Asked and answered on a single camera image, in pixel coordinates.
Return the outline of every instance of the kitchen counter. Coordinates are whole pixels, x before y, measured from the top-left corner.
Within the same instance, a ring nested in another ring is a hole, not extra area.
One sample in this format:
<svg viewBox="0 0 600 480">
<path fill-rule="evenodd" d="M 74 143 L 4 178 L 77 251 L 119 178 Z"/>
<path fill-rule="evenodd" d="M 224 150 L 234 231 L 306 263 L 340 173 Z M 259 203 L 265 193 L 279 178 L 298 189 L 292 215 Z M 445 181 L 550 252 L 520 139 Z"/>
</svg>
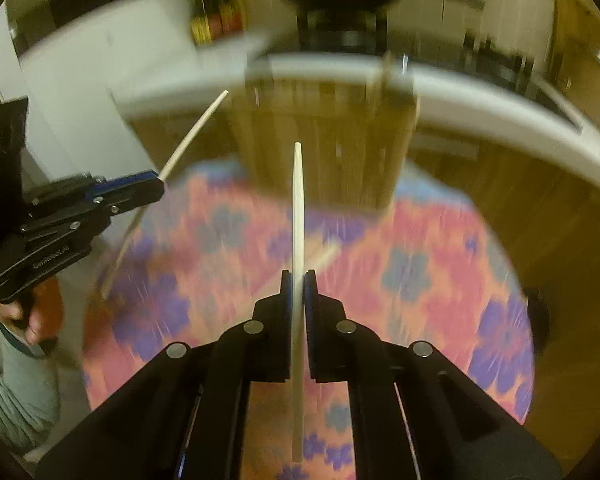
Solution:
<svg viewBox="0 0 600 480">
<path fill-rule="evenodd" d="M 110 93 L 126 119 L 204 108 L 219 91 L 243 83 L 246 70 L 264 68 L 266 62 L 256 58 L 274 37 L 249 32 L 214 46 L 192 47 L 110 85 Z M 276 76 L 365 82 L 381 70 L 378 58 L 348 54 L 275 54 L 268 61 Z M 533 102 L 470 76 L 402 62 L 391 74 L 392 83 L 419 95 L 421 122 L 520 149 L 600 188 L 600 131 L 554 88 L 534 79 L 578 129 Z"/>
</svg>

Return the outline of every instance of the flower pattern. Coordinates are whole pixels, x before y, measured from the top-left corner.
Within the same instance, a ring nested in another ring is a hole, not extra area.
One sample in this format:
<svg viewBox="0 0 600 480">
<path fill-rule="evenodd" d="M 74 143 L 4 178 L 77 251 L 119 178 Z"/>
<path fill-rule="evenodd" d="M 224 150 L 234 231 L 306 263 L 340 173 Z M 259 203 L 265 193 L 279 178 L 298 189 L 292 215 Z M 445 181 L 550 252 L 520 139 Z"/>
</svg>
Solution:
<svg viewBox="0 0 600 480">
<path fill-rule="evenodd" d="M 290 208 L 243 177 L 235 161 L 194 168 L 145 216 L 109 300 L 86 310 L 92 407 L 172 340 L 217 340 L 278 291 L 291 254 Z M 411 175 L 381 216 L 307 210 L 305 225 L 312 257 L 338 246 L 318 270 L 321 294 L 385 341 L 432 342 L 524 421 L 534 383 L 525 301 L 466 196 Z M 307 372 L 305 385 L 304 457 L 289 464 L 285 385 L 252 384 L 245 480 L 355 480 L 346 384 L 318 384 Z"/>
</svg>

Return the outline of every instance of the silver screw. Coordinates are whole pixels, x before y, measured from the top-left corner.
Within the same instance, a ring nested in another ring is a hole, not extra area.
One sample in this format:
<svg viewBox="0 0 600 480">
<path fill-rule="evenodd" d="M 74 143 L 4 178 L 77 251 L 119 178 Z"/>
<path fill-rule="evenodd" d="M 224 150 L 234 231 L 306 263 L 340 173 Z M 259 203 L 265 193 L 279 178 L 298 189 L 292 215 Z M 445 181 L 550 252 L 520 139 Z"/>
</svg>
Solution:
<svg viewBox="0 0 600 480">
<path fill-rule="evenodd" d="M 353 334 L 356 331 L 356 324 L 350 319 L 343 319 L 336 324 L 336 330 L 341 334 Z"/>
<path fill-rule="evenodd" d="M 264 323 L 257 319 L 248 320 L 242 328 L 247 334 L 259 334 L 264 330 Z"/>
<path fill-rule="evenodd" d="M 172 343 L 167 347 L 167 355 L 171 359 L 180 359 L 187 353 L 187 347 L 182 343 Z"/>
<path fill-rule="evenodd" d="M 419 357 L 429 357 L 433 354 L 433 346 L 426 341 L 418 341 L 413 345 L 413 353 Z"/>
</svg>

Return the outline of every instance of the gray sleeve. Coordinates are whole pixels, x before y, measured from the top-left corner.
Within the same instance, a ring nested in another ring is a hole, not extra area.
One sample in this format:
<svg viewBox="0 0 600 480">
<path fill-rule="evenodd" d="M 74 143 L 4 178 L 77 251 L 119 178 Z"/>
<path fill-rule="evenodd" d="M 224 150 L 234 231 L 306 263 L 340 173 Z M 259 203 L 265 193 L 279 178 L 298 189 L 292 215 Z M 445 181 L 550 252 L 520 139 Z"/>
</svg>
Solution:
<svg viewBox="0 0 600 480">
<path fill-rule="evenodd" d="M 40 446 L 58 421 L 58 370 L 53 358 L 34 359 L 0 333 L 0 437 L 22 455 Z"/>
</svg>

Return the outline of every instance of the stove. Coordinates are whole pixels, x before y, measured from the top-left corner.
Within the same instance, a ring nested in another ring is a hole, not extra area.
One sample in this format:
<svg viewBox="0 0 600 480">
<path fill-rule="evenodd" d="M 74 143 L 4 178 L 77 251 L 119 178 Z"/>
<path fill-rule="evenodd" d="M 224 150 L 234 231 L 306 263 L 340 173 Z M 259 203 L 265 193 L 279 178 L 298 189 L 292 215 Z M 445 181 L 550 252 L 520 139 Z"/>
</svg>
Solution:
<svg viewBox="0 0 600 480">
<path fill-rule="evenodd" d="M 312 38 L 302 32 L 281 38 L 264 54 L 284 54 L 289 52 L 343 52 L 383 56 L 387 50 L 398 58 L 407 57 L 409 62 L 417 62 L 489 82 L 516 95 L 526 98 L 550 111 L 568 125 L 581 132 L 581 128 L 531 79 L 534 60 L 522 53 L 505 53 L 498 50 L 491 38 L 478 41 L 471 33 L 466 33 L 462 44 L 453 43 L 440 37 L 414 32 L 389 30 L 386 34 L 386 49 L 380 51 L 374 42 L 329 41 L 316 34 Z"/>
</svg>

